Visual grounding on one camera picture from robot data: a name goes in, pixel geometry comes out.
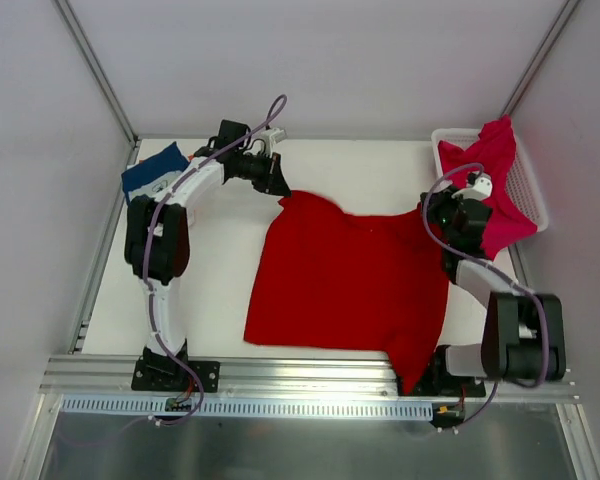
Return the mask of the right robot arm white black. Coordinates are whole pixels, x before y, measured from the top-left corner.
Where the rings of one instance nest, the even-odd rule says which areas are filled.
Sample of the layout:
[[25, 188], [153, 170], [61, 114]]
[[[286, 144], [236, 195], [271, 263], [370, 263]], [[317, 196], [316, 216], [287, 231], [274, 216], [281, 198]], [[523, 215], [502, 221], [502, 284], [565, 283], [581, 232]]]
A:
[[482, 234], [492, 209], [450, 186], [423, 193], [420, 213], [426, 233], [441, 248], [448, 280], [486, 309], [480, 342], [436, 349], [429, 387], [446, 396], [464, 377], [523, 388], [561, 381], [567, 369], [562, 303], [519, 284], [487, 259]]

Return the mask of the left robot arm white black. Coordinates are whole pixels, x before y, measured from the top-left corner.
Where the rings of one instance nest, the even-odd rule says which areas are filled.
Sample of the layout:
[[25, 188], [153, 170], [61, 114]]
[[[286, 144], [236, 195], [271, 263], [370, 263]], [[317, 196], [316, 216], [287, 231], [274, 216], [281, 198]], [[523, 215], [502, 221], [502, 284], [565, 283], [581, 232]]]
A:
[[195, 151], [186, 170], [163, 190], [130, 201], [124, 259], [141, 282], [149, 324], [133, 389], [175, 391], [194, 382], [178, 299], [190, 260], [194, 208], [233, 178], [250, 182], [259, 193], [290, 196], [281, 156], [274, 150], [286, 137], [282, 128], [251, 132], [245, 124], [224, 120], [218, 134]]

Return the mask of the red t shirt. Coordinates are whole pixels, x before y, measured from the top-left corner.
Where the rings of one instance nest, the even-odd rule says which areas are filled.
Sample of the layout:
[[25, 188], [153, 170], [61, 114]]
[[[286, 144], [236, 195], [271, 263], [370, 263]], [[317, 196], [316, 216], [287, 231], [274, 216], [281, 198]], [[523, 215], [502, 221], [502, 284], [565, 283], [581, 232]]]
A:
[[449, 281], [418, 211], [353, 215], [294, 191], [279, 202], [243, 338], [261, 346], [376, 351], [409, 393], [441, 336]]

